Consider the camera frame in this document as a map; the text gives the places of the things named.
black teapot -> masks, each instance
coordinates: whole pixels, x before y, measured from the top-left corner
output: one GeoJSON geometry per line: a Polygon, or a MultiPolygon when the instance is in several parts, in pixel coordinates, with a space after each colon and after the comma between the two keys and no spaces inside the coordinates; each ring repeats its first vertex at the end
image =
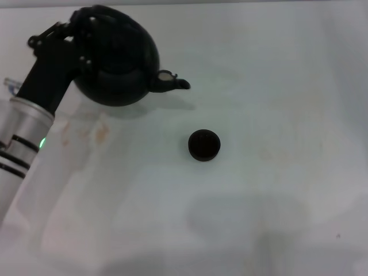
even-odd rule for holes
{"type": "Polygon", "coordinates": [[[108,106],[124,106],[139,101],[148,92],[189,89],[190,84],[167,70],[159,70],[156,45],[148,32],[126,14],[105,6],[76,11],[70,26],[74,43],[85,53],[88,63],[74,79],[88,98],[108,106]]]}

teapot spout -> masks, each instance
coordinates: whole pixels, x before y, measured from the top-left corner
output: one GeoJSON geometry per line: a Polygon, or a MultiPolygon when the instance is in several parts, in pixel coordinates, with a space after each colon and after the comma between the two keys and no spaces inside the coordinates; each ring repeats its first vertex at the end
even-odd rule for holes
{"type": "Polygon", "coordinates": [[[173,75],[170,71],[160,70],[156,78],[152,81],[150,91],[154,93],[163,93],[175,89],[190,89],[190,84],[184,79],[178,79],[178,75],[173,75]]]}

white table surface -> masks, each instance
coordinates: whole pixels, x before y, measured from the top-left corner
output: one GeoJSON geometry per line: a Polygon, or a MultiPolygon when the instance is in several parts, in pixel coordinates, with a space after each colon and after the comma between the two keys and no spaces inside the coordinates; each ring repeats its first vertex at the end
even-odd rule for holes
{"type": "MultiPolygon", "coordinates": [[[[0,230],[0,275],[367,275],[367,7],[116,8],[193,88],[107,108],[71,85],[0,230]],[[208,163],[186,148],[202,128],[222,143],[208,163]]],[[[0,10],[0,78],[22,81],[27,39],[75,9],[0,10]]]]}

green light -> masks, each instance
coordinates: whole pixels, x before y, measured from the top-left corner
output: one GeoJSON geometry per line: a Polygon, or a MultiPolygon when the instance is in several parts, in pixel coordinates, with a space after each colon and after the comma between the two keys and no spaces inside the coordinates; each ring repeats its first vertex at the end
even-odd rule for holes
{"type": "Polygon", "coordinates": [[[42,146],[44,145],[45,140],[46,140],[46,138],[43,138],[43,139],[42,139],[42,141],[41,141],[41,143],[40,143],[40,148],[42,148],[42,146]]]}

black puck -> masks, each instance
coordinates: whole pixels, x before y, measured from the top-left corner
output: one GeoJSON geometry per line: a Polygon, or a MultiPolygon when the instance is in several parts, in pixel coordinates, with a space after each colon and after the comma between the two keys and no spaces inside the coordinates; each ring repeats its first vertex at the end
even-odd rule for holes
{"type": "Polygon", "coordinates": [[[191,156],[198,161],[210,161],[220,150],[220,138],[212,131],[201,129],[189,137],[188,148],[191,156]]]}

